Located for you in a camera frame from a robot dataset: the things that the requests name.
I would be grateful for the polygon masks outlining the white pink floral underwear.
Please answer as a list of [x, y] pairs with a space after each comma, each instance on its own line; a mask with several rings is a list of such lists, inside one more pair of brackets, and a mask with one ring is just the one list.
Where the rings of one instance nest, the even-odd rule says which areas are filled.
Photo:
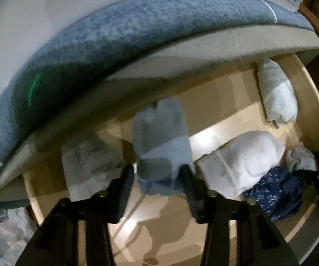
[[288, 149], [286, 154], [287, 170], [317, 170], [315, 156], [310, 150], [304, 147], [303, 142], [298, 142], [295, 146]]

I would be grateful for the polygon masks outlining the grey underwear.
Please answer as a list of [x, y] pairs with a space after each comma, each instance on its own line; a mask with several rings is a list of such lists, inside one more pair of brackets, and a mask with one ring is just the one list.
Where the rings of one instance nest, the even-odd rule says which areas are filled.
[[98, 137], [72, 141], [61, 149], [62, 165], [71, 201], [89, 199], [119, 178], [125, 162]]

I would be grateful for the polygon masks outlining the light blue underwear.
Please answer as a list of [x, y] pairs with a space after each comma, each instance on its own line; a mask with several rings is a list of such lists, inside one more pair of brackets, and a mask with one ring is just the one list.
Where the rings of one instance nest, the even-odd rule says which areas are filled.
[[133, 149], [138, 157], [137, 181], [146, 195], [183, 195], [180, 167], [195, 173], [185, 113], [172, 98], [158, 100], [133, 119]]

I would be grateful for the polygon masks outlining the wooden top drawer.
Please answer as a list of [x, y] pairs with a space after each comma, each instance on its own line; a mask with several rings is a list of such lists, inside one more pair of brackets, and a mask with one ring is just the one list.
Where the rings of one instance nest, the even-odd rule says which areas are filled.
[[[194, 160], [253, 130], [270, 131], [286, 148], [303, 142], [306, 148], [319, 150], [319, 93], [313, 79], [296, 54], [273, 59], [293, 84], [299, 107], [297, 120], [279, 129], [265, 120], [255, 63], [214, 70], [206, 78], [167, 91], [186, 114]], [[135, 161], [131, 142], [136, 111], [127, 108], [95, 127], [100, 138], [126, 162]], [[23, 178], [40, 225], [59, 199], [69, 197], [60, 152], [36, 164]], [[109, 226], [116, 264], [200, 265], [206, 225], [191, 218], [184, 196], [141, 195], [137, 183], [132, 189], [125, 217], [118, 225]], [[315, 190], [308, 187], [299, 212], [274, 222], [300, 262], [315, 242], [313, 238], [307, 242], [307, 250], [297, 250], [306, 242], [302, 230], [317, 230], [319, 236], [317, 201]]]

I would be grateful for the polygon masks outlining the pale white garment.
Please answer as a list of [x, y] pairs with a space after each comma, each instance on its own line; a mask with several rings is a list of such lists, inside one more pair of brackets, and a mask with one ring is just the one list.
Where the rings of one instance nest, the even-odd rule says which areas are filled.
[[279, 128], [298, 115], [292, 83], [278, 63], [270, 58], [257, 61], [257, 76], [266, 118]]

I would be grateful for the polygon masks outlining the white rolled underwear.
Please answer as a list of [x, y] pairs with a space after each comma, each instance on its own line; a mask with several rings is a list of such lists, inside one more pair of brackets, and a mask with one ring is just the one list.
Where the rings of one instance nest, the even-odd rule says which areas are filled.
[[195, 165], [208, 189], [235, 199], [279, 164], [285, 150], [270, 132], [249, 131], [202, 156]]

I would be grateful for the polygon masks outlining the navy floral lace underwear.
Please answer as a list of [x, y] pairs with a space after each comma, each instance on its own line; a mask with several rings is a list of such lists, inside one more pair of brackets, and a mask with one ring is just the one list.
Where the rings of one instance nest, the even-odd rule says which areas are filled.
[[243, 196], [254, 199], [272, 221], [298, 213], [303, 203], [298, 178], [284, 166], [270, 169], [256, 185], [244, 191]]

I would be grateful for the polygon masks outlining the white plastic bag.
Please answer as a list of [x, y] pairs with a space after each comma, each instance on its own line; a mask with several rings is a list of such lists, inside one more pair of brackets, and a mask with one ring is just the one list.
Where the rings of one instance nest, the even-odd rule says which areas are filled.
[[0, 265], [15, 265], [36, 230], [26, 208], [0, 209]]

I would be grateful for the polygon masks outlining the blue checked cover cloth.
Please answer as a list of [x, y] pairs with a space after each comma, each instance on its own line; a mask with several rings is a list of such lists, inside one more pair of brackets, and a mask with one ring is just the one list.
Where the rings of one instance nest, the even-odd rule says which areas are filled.
[[43, 45], [0, 95], [0, 172], [34, 131], [145, 53], [194, 34], [272, 24], [312, 29], [265, 0], [124, 0], [90, 13]]

